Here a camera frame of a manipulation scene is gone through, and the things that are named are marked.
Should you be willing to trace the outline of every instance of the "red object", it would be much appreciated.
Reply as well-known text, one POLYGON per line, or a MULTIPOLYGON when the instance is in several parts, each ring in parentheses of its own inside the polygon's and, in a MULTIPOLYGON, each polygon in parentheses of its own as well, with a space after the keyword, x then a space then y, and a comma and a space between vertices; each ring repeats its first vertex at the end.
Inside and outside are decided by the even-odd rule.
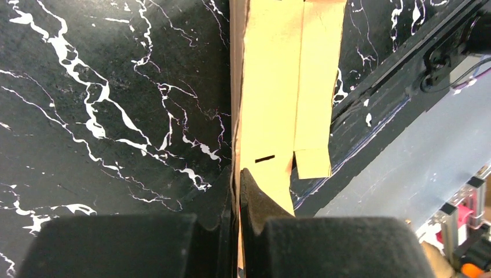
MULTIPOLYGON (((466 206, 462 206, 461 204, 458 206, 458 209, 459 209, 459 220, 457 221, 457 227, 460 229, 460 227, 462 227, 467 223, 467 219, 469 218, 469 215, 471 215, 474 211, 466 206)), ((440 243, 444 242, 442 238, 442 231, 439 231, 437 233, 437 240, 440 243)))

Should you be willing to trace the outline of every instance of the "black marble surface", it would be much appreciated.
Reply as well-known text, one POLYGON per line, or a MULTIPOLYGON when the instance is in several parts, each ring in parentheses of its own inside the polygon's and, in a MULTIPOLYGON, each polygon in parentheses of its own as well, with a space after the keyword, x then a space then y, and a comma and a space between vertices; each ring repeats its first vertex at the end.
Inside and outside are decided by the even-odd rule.
MULTIPOLYGON (((335 104, 447 3, 349 0, 335 104)), ((50 219, 206 194, 231 157, 228 24, 226 0, 0 2, 0 277, 50 219)))

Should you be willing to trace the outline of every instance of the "marble pattern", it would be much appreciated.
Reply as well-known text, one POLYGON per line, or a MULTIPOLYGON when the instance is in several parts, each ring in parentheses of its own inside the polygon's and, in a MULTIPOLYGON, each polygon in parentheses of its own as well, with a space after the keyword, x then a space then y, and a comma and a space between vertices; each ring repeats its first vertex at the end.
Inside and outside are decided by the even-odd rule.
MULTIPOLYGON (((447 3, 349 0, 334 103, 447 3)), ((226 0, 4 0, 0 18, 0 277, 51 219, 180 211, 230 164, 226 0)))

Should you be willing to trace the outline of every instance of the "orange object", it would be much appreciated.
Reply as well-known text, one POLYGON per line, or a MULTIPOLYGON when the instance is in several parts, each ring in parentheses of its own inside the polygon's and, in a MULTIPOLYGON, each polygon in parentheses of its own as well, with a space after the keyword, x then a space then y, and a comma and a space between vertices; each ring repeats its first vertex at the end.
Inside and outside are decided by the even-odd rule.
POLYGON ((462 274, 467 275, 469 278, 479 278, 484 274, 484 270, 478 268, 473 264, 465 264, 461 269, 462 274))

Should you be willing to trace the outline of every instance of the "black cable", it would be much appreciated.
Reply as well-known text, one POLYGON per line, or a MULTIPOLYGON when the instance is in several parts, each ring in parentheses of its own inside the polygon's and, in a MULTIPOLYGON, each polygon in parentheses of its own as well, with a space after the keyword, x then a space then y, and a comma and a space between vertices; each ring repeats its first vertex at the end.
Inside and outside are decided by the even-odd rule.
POLYGON ((459 82, 462 79, 464 79, 467 75, 469 75, 470 73, 472 73, 476 68, 478 68, 478 67, 480 67, 480 66, 482 66, 482 65, 484 65, 486 63, 489 63, 489 62, 491 62, 491 57, 482 59, 481 61, 479 61, 476 64, 474 64, 468 71, 466 71, 463 75, 461 75, 459 78, 457 78, 450 85, 448 85, 445 88, 441 88, 439 90, 436 90, 436 91, 430 91, 430 90, 428 90, 428 87, 426 85, 426 78, 423 78, 423 80, 421 81, 421 84, 420 84, 420 89, 421 89, 421 91, 423 91, 425 93, 438 93, 438 92, 441 92, 441 91, 444 91, 444 90, 448 90, 448 89, 452 88, 453 86, 458 85, 459 82))

